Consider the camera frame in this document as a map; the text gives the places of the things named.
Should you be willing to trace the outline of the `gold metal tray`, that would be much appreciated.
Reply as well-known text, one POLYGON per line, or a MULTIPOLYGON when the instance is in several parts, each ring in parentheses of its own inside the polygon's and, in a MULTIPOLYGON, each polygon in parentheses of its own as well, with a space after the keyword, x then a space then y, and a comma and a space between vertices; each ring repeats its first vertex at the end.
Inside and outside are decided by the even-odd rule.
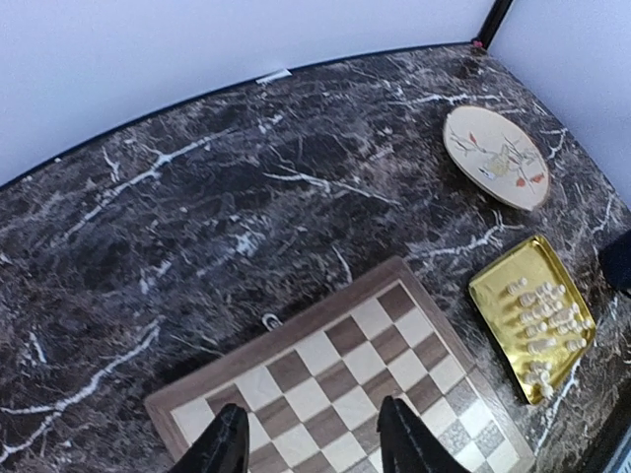
POLYGON ((551 398, 596 338, 583 297, 542 235, 481 270, 468 291, 530 404, 551 398))

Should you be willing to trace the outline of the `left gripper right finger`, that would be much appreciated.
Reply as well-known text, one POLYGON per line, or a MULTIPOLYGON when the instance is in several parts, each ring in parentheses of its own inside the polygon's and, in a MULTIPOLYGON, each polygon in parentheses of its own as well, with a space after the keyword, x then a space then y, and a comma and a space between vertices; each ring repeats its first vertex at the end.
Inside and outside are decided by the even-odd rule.
POLYGON ((384 398, 377 432, 385 473, 468 472, 399 398, 384 398))

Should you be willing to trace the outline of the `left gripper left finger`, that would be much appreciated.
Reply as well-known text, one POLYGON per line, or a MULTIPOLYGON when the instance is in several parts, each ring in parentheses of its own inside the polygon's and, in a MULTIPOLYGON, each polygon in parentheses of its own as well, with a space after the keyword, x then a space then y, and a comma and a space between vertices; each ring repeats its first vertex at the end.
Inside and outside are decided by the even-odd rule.
POLYGON ((249 460, 247 412, 234 403, 223 406, 172 473, 246 473, 249 460))

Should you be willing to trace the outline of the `wooden chess board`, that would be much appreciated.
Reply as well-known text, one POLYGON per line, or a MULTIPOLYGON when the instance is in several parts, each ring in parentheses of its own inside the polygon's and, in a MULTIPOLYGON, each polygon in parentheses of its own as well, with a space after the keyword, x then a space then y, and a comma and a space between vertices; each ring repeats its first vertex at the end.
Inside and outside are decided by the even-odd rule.
POLYGON ((174 459, 233 403, 247 413, 251 472, 379 472, 387 396, 403 400, 470 472, 533 464, 499 397, 398 257, 145 406, 174 459))

